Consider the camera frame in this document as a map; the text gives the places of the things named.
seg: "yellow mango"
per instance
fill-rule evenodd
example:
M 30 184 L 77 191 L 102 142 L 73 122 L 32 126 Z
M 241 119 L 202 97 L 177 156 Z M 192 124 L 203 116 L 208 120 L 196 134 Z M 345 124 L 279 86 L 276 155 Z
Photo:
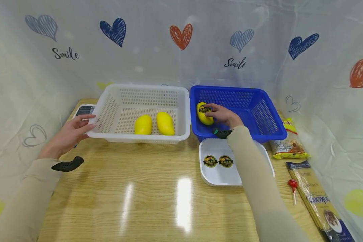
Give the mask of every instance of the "yellow mango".
M 134 123 L 134 134 L 150 135 L 152 132 L 152 119 L 149 115 L 141 115 Z
M 171 115 L 166 112 L 158 112 L 156 122 L 161 135 L 175 135 Z
M 205 108 L 203 105 L 206 103 L 200 102 L 196 105 L 196 112 L 198 114 L 199 120 L 205 125 L 212 125 L 214 123 L 213 117 L 207 117 L 205 113 L 212 112 L 211 108 Z

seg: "blue heart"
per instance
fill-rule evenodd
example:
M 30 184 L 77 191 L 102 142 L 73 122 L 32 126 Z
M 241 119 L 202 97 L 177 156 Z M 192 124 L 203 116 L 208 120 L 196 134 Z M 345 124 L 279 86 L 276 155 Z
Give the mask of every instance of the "blue heart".
M 56 32 L 58 31 L 58 25 L 53 18 L 48 15 L 40 15 L 38 19 L 32 16 L 25 17 L 26 24 L 34 32 L 48 36 L 56 42 Z
M 249 29 L 244 31 L 236 31 L 230 38 L 230 45 L 234 48 L 238 49 L 239 53 L 241 53 L 242 49 L 245 47 L 250 40 L 252 40 L 254 36 L 254 30 Z
M 122 42 L 124 41 L 126 34 L 126 24 L 122 18 L 116 19 L 113 23 L 113 27 L 103 20 L 99 23 L 99 26 L 109 39 L 122 48 Z
M 303 53 L 306 49 L 311 47 L 319 39 L 319 34 L 310 35 L 304 41 L 300 36 L 293 38 L 289 45 L 289 54 L 292 59 L 296 59 L 301 53 Z

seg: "basket rim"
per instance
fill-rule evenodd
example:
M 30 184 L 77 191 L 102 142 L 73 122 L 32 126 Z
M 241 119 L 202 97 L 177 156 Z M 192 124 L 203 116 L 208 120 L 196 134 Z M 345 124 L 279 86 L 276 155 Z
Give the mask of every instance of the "basket rim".
M 191 133 L 191 112 L 189 110 L 189 92 L 184 87 L 175 87 L 175 86 L 158 86 L 158 85 L 140 85 L 140 84 L 110 84 L 105 88 L 102 95 L 98 99 L 97 104 L 95 105 L 93 114 L 98 115 L 100 112 L 100 107 L 107 101 L 105 96 L 108 94 L 109 90 L 113 87 L 126 87 L 126 88 L 150 88 L 150 89 L 160 89 L 160 90 L 180 90 L 184 93 L 185 97 L 185 106 L 184 110 L 185 115 L 185 130 L 186 132 L 183 135 L 136 135 L 129 133 L 98 133 L 94 132 L 94 130 L 90 130 L 86 134 L 91 138 L 104 138 L 104 139 L 124 139 L 124 140 L 153 140 L 153 141 L 183 141 L 186 140 Z M 89 120 L 89 124 L 95 123 L 97 121 L 97 117 Z

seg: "white plastic basket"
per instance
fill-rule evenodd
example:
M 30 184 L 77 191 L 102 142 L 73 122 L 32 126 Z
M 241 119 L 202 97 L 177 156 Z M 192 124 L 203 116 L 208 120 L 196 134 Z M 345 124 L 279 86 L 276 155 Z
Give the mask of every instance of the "white plastic basket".
M 156 123 L 159 111 L 171 115 L 175 135 L 160 135 Z M 178 143 L 190 135 L 190 99 L 183 87 L 111 84 L 93 114 L 97 117 L 89 123 L 96 127 L 87 135 L 109 142 Z M 135 135 L 134 123 L 144 114 L 152 118 L 152 134 Z

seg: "orange heart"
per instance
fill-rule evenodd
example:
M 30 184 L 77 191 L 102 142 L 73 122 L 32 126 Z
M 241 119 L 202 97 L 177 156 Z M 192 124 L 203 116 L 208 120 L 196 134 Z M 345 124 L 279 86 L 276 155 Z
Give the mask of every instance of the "orange heart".
M 178 26 L 172 25 L 171 28 L 169 28 L 169 32 L 171 33 L 172 40 L 177 44 L 177 46 L 179 46 L 181 50 L 183 50 L 190 43 L 192 36 L 192 25 L 187 24 L 184 27 L 183 32 L 181 32 Z
M 358 61 L 350 73 L 350 87 L 362 88 L 363 87 L 363 59 Z

